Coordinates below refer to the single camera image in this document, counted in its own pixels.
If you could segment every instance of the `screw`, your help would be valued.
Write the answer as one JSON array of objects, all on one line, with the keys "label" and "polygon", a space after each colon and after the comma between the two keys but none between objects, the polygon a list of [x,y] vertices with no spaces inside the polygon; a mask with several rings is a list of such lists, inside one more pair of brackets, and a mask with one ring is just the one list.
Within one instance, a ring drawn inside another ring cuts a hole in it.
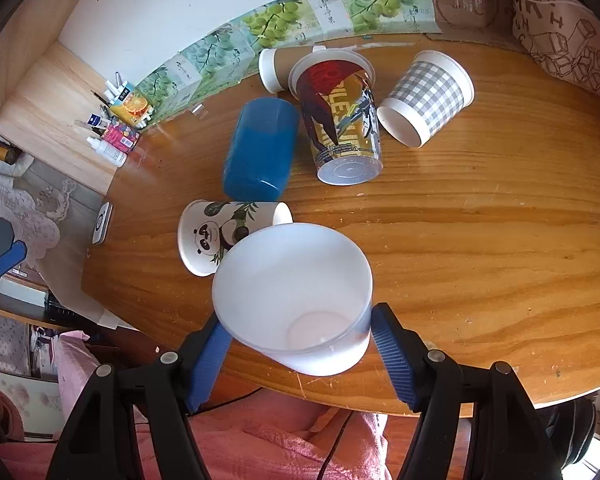
[{"label": "screw", "polygon": [[501,374],[507,375],[511,373],[511,366],[509,365],[509,363],[506,363],[504,361],[498,361],[496,363],[496,370],[499,371]]},{"label": "screw", "polygon": [[178,360],[178,354],[176,352],[165,352],[160,356],[160,362],[163,365],[170,365]]},{"label": "screw", "polygon": [[96,375],[98,377],[106,377],[112,370],[113,368],[111,368],[111,365],[100,365],[96,368]]},{"label": "screw", "polygon": [[440,350],[429,350],[427,354],[429,361],[433,361],[435,363],[441,363],[445,360],[445,355]]}]

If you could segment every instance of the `cup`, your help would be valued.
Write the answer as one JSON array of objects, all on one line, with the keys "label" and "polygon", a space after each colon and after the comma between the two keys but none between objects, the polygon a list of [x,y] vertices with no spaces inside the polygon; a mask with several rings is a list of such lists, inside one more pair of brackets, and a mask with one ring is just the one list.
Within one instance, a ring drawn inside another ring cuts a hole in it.
[{"label": "cup", "polygon": [[325,48],[324,45],[265,48],[258,58],[258,71],[264,88],[272,94],[287,90],[293,66],[307,54]]},{"label": "cup", "polygon": [[299,121],[296,107],[275,97],[242,107],[222,173],[222,189],[231,199],[278,200],[289,180]]},{"label": "cup", "polygon": [[315,224],[267,227],[238,243],[214,276],[220,323],[297,372],[327,376],[369,343],[371,268],[345,235]]},{"label": "cup", "polygon": [[178,223],[178,250],[190,272],[216,272],[227,251],[249,234],[272,225],[291,223],[283,202],[191,202]]},{"label": "cup", "polygon": [[300,101],[318,178],[334,186],[366,182],[382,171],[371,63],[349,50],[304,56],[289,89]]},{"label": "cup", "polygon": [[471,78],[455,59],[423,50],[378,107],[378,118],[401,143],[419,148],[474,95]]}]

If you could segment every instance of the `panda illustration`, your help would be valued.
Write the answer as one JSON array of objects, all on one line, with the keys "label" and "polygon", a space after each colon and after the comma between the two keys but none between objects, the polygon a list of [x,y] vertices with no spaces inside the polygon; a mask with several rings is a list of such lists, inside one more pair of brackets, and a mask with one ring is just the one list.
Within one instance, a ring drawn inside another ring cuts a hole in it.
[{"label": "panda illustration", "polygon": [[[205,215],[216,216],[227,204],[229,202],[212,202],[205,207]],[[255,204],[245,202],[222,225],[209,220],[194,229],[198,254],[208,254],[213,262],[219,263],[229,249],[249,235],[246,219],[249,209],[255,207]]]}]

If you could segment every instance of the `blue plastic cup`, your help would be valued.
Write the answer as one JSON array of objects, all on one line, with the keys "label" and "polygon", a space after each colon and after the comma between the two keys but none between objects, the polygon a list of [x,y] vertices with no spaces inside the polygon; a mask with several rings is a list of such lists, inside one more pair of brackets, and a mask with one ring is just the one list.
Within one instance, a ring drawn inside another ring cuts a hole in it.
[{"label": "blue plastic cup", "polygon": [[278,200],[289,180],[299,120],[292,104],[275,97],[242,107],[222,175],[222,188],[232,200]]}]

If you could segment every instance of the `table surface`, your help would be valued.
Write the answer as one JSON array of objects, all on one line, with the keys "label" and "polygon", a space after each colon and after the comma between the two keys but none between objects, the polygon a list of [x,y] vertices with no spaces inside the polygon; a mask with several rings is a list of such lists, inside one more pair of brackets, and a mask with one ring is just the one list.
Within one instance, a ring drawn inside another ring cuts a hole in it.
[{"label": "table surface", "polygon": [[[318,181],[301,126],[282,197],[294,220],[355,241],[373,300],[457,362],[509,362],[537,404],[600,387],[600,98],[520,53],[417,35],[370,41],[408,42],[362,50],[377,102],[426,48],[467,69],[475,100],[419,150],[383,132],[384,171],[357,186]],[[152,128],[109,189],[109,230],[90,249],[83,289],[172,348],[212,311],[212,276],[178,256],[178,219],[193,200],[225,200],[235,121],[264,95],[254,76],[205,101],[205,117]],[[224,371],[325,404],[409,413],[373,344],[351,370],[315,378],[234,342]]]}]

